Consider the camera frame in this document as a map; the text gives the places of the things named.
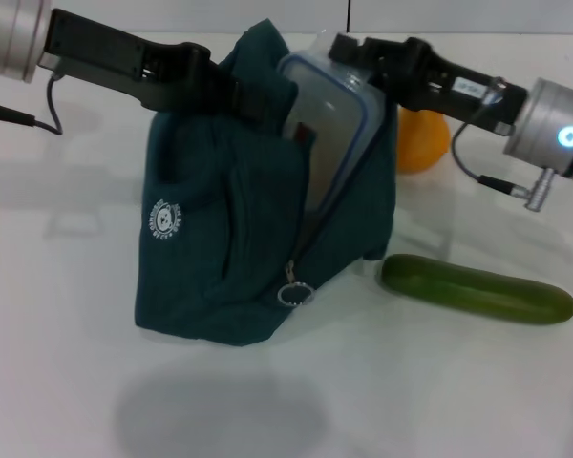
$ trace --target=plastic container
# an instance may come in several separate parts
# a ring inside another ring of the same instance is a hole
[[[331,62],[327,50],[294,52],[278,70],[297,83],[299,93],[284,135],[294,138],[303,125],[315,134],[310,156],[306,211],[323,214],[384,120],[385,96],[366,75]]]

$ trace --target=white surface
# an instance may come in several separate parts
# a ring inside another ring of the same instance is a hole
[[[126,31],[242,32],[266,18],[280,31],[344,31],[348,0],[53,0]]]
[[[350,30],[573,33],[573,0],[352,0]]]
[[[573,86],[573,37],[427,38],[515,83]],[[165,37],[217,59],[235,39]],[[0,102],[48,118],[43,75],[0,79]],[[63,138],[0,124],[0,458],[573,458],[573,320],[531,327],[398,299],[357,264],[267,343],[136,329],[151,114],[68,79],[55,97]],[[530,184],[503,142],[472,130],[461,149],[476,171]],[[446,157],[400,180],[391,251],[573,294],[573,183],[558,180],[536,216]]]

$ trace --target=zipper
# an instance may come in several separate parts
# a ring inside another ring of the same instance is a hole
[[[381,135],[382,135],[382,130],[378,129],[378,132],[375,134],[373,140],[370,142],[370,145],[368,146],[367,151],[365,152],[365,154],[363,154],[363,156],[361,157],[359,162],[356,164],[356,167],[354,168],[354,170],[352,170],[352,172],[350,173],[350,176],[348,177],[347,182],[344,183],[342,190],[340,191],[338,196],[335,198],[335,200],[333,201],[332,205],[327,210],[327,212],[321,217],[320,221],[318,222],[318,224],[316,225],[316,227],[314,229],[314,232],[305,241],[301,240],[301,237],[303,235],[302,234],[302,221],[304,219],[304,215],[303,215],[304,208],[302,205],[302,207],[301,207],[302,211],[300,213],[300,217],[299,217],[299,220],[297,223],[297,234],[298,235],[297,235],[297,238],[295,239],[293,250],[292,250],[292,253],[290,256],[291,259],[288,261],[288,263],[285,266],[285,274],[286,274],[286,280],[288,281],[288,284],[283,286],[278,291],[278,301],[280,301],[280,303],[282,305],[295,308],[295,307],[298,307],[300,305],[305,305],[306,303],[310,303],[314,299],[314,295],[316,294],[316,290],[312,286],[310,286],[309,284],[301,282],[301,281],[297,281],[297,279],[295,278],[295,265],[296,265],[297,261],[299,261],[303,257],[303,255],[311,248],[311,246],[314,244],[314,242],[318,239],[318,236],[322,232],[322,228],[332,218],[333,214],[335,213],[337,208],[342,203],[342,200],[344,199],[344,195],[349,190],[351,183],[358,176],[361,169],[367,163],[367,161],[370,158],[371,153],[375,149]],[[308,181],[309,181],[309,166],[308,166],[308,179],[306,180],[306,186],[307,186],[306,189],[308,189]],[[303,197],[304,204],[306,201],[306,197],[307,197],[307,193],[304,193],[304,197]],[[289,301],[287,301],[286,300],[287,292],[289,290],[294,290],[296,288],[300,288],[302,290],[307,290],[309,292],[308,296],[301,302],[289,302]]]

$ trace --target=zipper pull ring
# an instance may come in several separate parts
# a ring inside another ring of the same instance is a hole
[[[312,302],[316,290],[307,283],[302,283],[295,279],[295,262],[290,260],[285,267],[288,284],[278,291],[278,302],[285,307],[297,308]]]

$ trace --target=silver cylinder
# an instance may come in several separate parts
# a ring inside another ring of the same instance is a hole
[[[0,0],[1,75],[32,81],[50,19],[50,0]]]
[[[573,163],[573,90],[538,80],[504,153],[560,175],[567,172]]]

